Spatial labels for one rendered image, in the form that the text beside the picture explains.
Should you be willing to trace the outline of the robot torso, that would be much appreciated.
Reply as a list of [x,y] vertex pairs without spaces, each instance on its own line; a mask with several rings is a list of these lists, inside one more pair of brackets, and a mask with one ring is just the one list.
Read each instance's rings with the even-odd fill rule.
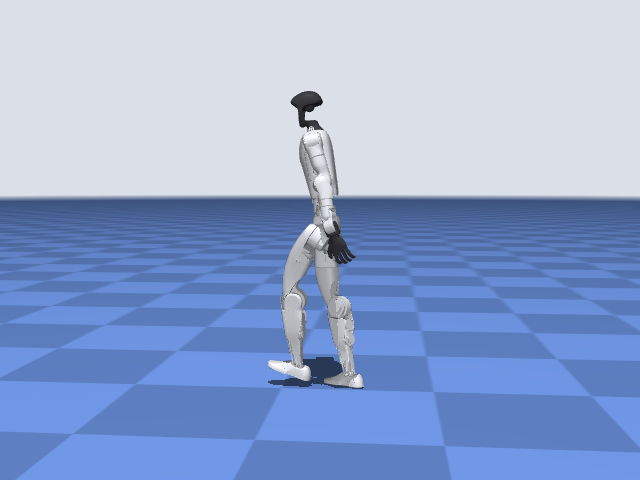
[[[312,127],[312,126],[311,126]],[[327,161],[327,165],[328,165],[328,169],[329,169],[329,173],[331,176],[331,187],[332,187],[332,191],[334,196],[338,195],[338,183],[337,183],[337,175],[336,175],[336,168],[335,168],[335,160],[334,160],[334,152],[333,152],[333,147],[332,147],[332,142],[331,139],[328,135],[328,133],[325,130],[314,130],[314,127],[309,127],[308,132],[306,132],[302,137],[304,137],[307,134],[310,133],[314,133],[314,132],[319,132],[323,141],[323,151],[324,151],[324,156],[326,158]],[[304,175],[306,178],[306,182],[307,182],[307,186],[310,192],[310,196],[312,198],[312,200],[316,200],[317,196],[318,196],[318,192],[316,192],[313,188],[313,182],[315,180],[315,178],[318,176],[317,172],[312,168],[308,153],[306,152],[303,142],[302,142],[302,138],[300,141],[300,146],[299,146],[299,157],[300,157],[300,163],[302,165],[303,171],[304,171]],[[334,205],[334,204],[333,204]],[[316,216],[313,217],[313,221],[312,224],[316,224],[316,225],[321,225],[323,224],[322,220],[320,219],[320,207],[319,207],[319,202],[316,202]],[[336,214],[336,208],[334,206],[334,212]],[[341,224],[340,224],[340,219],[339,216],[336,215],[336,222],[338,224],[340,233],[341,233]],[[340,236],[339,233],[339,236]]]

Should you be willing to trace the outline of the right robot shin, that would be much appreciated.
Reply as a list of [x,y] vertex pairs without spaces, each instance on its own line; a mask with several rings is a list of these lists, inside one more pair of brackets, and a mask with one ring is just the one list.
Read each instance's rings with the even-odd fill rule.
[[[352,309],[351,302],[350,302],[350,306]],[[332,338],[333,338],[335,347],[338,351],[339,360],[343,369],[343,375],[345,376],[352,376],[352,371],[355,374],[354,359],[353,359],[353,344],[355,342],[355,337],[354,337],[354,321],[353,321],[351,309],[349,314],[344,318],[333,317],[328,311],[328,319],[329,319]],[[346,373],[344,368],[346,370]],[[350,373],[350,375],[348,375],[348,373]]]

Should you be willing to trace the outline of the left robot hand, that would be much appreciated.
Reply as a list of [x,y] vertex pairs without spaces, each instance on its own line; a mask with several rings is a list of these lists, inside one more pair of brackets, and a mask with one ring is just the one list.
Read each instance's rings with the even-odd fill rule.
[[[334,254],[334,257],[335,257],[335,260],[336,260],[336,262],[337,262],[338,264],[342,264],[342,262],[343,262],[344,264],[347,264],[347,263],[348,263],[348,261],[349,261],[349,262],[350,262],[350,261],[352,261],[352,259],[350,259],[349,257],[351,257],[351,258],[355,258],[356,256],[353,256],[353,255],[351,254],[351,252],[350,252],[350,251],[349,251],[349,249],[347,248],[347,245],[346,245],[345,241],[344,241],[344,240],[339,236],[340,230],[339,230],[339,227],[338,227],[337,222],[336,222],[336,221],[333,221],[333,225],[334,225],[334,228],[335,228],[336,232],[331,233],[331,234],[327,234],[327,233],[325,232],[325,233],[326,233],[326,236],[327,236],[328,238],[330,238],[330,239],[329,239],[329,241],[328,241],[328,245],[329,245],[329,247],[328,247],[328,256],[332,259],[332,258],[333,258],[332,253],[333,253],[333,254]],[[323,228],[324,228],[324,227],[323,227]],[[324,231],[325,231],[325,230],[324,230]],[[349,256],[349,257],[348,257],[348,256],[347,256],[347,254],[345,253],[344,249],[345,249],[345,251],[346,251],[346,253],[348,254],[348,256]],[[343,256],[342,256],[342,254],[341,254],[340,252],[342,252],[342,254],[343,254],[344,258],[345,258],[347,261],[345,261],[345,260],[343,259]],[[338,255],[337,255],[337,254],[338,254]],[[338,256],[339,256],[339,258],[340,258],[340,260],[341,260],[341,261],[339,260]]]

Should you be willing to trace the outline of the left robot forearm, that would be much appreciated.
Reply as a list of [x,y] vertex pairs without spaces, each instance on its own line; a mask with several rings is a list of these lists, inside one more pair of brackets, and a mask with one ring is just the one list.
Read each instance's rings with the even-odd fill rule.
[[333,206],[334,194],[332,187],[325,176],[317,177],[315,186],[318,191],[317,201],[319,201],[320,219],[323,222],[324,230],[327,234],[334,233],[336,230],[333,221],[336,221],[336,214]]

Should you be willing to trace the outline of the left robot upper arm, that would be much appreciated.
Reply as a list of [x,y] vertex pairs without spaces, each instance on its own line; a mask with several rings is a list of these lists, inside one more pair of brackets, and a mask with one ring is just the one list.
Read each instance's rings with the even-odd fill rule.
[[[318,176],[325,176],[331,185],[331,176],[329,173],[327,161],[323,151],[323,141],[319,132],[314,132],[302,137],[302,142],[306,152],[308,153],[312,168],[317,172]],[[316,177],[316,178],[317,178]],[[315,178],[315,180],[316,180]],[[313,188],[316,192],[315,180]]]

